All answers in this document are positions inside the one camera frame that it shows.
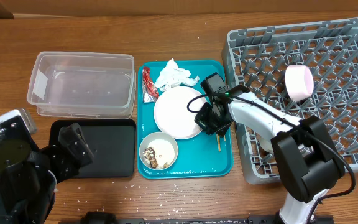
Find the large white plate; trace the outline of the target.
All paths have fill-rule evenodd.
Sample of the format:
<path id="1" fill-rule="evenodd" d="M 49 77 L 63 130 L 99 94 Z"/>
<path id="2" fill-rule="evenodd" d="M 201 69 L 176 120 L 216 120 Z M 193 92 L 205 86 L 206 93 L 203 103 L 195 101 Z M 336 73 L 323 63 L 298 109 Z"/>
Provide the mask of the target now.
<path id="1" fill-rule="evenodd" d="M 188 103 L 197 96 L 201 96 L 201 93 L 187 86 L 178 86 L 162 93 L 154 106 L 157 127 L 174 139 L 190 139 L 202 132 L 195 123 L 196 113 L 187 108 Z"/>

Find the white cup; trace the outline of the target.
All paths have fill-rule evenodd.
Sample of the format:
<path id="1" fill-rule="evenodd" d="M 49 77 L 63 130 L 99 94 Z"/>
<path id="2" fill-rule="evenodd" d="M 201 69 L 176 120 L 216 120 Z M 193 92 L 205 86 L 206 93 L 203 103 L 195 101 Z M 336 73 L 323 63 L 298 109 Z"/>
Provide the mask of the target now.
<path id="1" fill-rule="evenodd" d="M 259 144 L 260 147 L 267 153 L 269 154 L 273 154 L 273 147 L 270 141 L 264 139 L 264 138 L 260 138 L 259 139 Z"/>

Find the red foil wrapper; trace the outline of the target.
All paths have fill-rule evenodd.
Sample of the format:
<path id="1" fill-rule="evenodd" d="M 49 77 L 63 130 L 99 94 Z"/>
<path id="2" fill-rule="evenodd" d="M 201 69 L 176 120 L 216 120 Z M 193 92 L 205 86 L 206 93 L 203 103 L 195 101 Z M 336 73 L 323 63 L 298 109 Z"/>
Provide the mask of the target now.
<path id="1" fill-rule="evenodd" d="M 144 67 L 142 69 L 142 99 L 144 103 L 156 102 L 160 96 L 154 82 L 151 79 L 150 73 L 151 70 L 149 67 Z"/>

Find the small pink bowl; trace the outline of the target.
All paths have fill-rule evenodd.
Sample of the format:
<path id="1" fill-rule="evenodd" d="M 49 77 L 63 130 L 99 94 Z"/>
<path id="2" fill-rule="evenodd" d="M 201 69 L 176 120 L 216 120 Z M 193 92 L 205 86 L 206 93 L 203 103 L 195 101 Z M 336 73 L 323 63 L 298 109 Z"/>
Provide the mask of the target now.
<path id="1" fill-rule="evenodd" d="M 314 80 L 305 65 L 289 65 L 285 70 L 285 88 L 291 100 L 299 102 L 313 94 Z"/>

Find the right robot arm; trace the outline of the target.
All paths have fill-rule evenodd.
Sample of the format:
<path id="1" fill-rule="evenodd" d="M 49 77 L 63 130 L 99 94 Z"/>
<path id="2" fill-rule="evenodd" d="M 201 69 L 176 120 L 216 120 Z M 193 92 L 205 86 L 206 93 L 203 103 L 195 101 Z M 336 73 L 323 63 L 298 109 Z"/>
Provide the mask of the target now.
<path id="1" fill-rule="evenodd" d="M 223 136 L 231 123 L 243 124 L 271 145 L 280 180 L 288 195 L 275 223 L 313 223 L 317 205 L 344 176 L 346 162 L 337 153 L 324 122 L 301 119 L 261 101 L 242 85 L 203 84 L 209 98 L 195 123 L 207 134 Z"/>

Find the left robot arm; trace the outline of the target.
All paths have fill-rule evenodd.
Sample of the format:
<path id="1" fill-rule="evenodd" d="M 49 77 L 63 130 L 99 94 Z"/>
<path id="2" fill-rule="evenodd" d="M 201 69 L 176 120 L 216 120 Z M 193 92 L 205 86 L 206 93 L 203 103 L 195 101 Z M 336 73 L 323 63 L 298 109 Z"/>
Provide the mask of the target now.
<path id="1" fill-rule="evenodd" d="M 92 161 L 78 123 L 61 128 L 58 142 L 43 149 L 20 116 L 0 123 L 0 223 L 44 223 L 56 185 Z"/>

